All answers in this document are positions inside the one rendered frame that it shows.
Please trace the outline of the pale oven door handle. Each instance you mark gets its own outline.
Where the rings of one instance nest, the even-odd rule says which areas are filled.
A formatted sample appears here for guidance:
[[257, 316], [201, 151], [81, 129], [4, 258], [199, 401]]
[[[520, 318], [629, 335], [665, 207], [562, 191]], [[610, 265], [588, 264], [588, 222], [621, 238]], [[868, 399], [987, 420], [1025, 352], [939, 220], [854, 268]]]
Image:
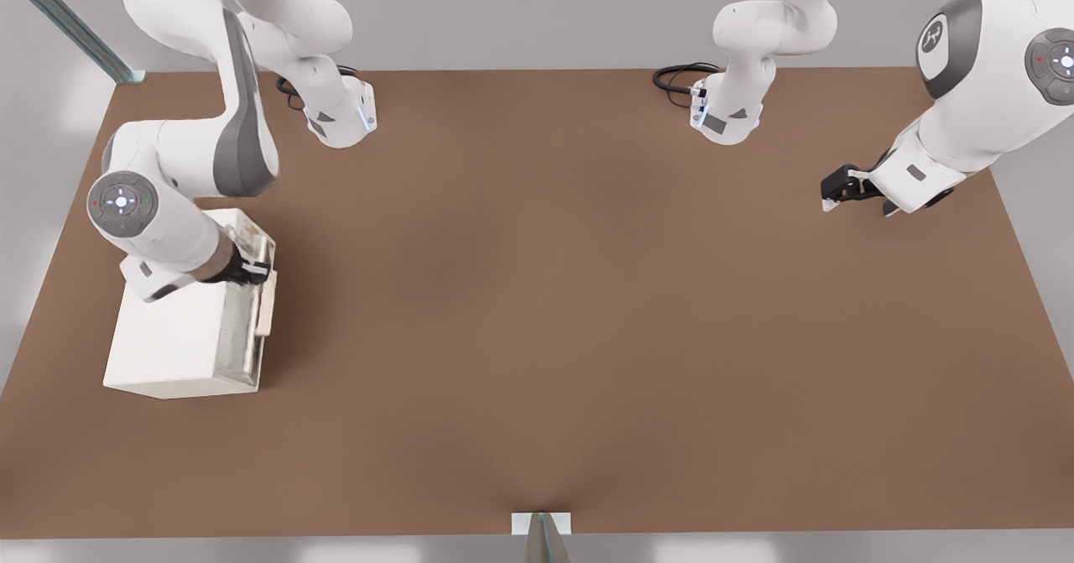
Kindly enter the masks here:
[[277, 273], [274, 268], [276, 244], [271, 237], [264, 237], [261, 246], [262, 261], [268, 265], [268, 277], [256, 288], [257, 309], [253, 318], [253, 336], [266, 337], [271, 334], [274, 300], [277, 285]]

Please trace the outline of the glass oven door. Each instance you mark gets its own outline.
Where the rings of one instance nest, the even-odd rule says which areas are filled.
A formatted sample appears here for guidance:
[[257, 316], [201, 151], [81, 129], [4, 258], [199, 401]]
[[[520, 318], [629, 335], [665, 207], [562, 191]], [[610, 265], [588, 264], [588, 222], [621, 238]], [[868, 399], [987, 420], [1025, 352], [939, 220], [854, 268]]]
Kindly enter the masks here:
[[[211, 210], [206, 213], [220, 223], [242, 255], [249, 261], [262, 262], [261, 246], [268, 234], [244, 211]], [[257, 285], [219, 283], [222, 287], [222, 323], [217, 345], [214, 375], [234, 384], [240, 394], [258, 391], [263, 345], [266, 337], [253, 336], [257, 309]]]

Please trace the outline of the white oven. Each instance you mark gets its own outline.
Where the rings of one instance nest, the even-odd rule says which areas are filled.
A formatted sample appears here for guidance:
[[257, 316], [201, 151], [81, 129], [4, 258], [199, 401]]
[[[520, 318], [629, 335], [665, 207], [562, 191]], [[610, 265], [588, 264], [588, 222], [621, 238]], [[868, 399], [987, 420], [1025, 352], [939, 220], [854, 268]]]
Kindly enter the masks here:
[[157, 399], [238, 394], [214, 375], [222, 323], [222, 287], [153, 265], [122, 239], [124, 298], [104, 386]]

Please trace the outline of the silver frame post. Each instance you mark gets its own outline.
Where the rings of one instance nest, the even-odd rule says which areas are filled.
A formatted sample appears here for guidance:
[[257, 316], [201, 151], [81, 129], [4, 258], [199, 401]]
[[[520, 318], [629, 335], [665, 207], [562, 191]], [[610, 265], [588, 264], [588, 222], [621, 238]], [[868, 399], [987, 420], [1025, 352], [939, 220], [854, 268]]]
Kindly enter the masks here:
[[511, 535], [524, 535], [523, 563], [572, 563], [564, 535], [571, 535], [570, 513], [511, 513]]
[[83, 50], [89, 59], [100, 67], [101, 70], [115, 84], [142, 84], [146, 80], [147, 73], [145, 70], [132, 70], [129, 64], [124, 62], [119, 58], [119, 55], [115, 54], [92, 31], [92, 28], [88, 27], [81, 17], [73, 12], [66, 2], [62, 0], [28, 0], [34, 8], [37, 8], [53, 25], [64, 33], [71, 42], [76, 44], [79, 50]]

